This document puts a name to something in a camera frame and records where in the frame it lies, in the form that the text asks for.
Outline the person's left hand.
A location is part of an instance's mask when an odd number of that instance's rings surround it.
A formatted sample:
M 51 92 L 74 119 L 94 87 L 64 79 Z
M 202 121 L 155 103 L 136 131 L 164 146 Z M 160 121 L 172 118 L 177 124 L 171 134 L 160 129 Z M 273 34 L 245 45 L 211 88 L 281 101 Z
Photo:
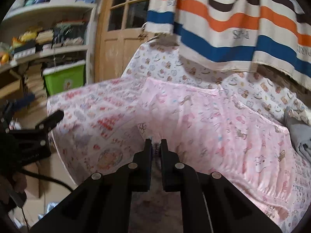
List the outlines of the person's left hand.
M 8 178 L 1 175 L 1 212 L 7 214 L 16 207 L 22 208 L 27 199 L 26 188 L 24 174 L 15 173 Z

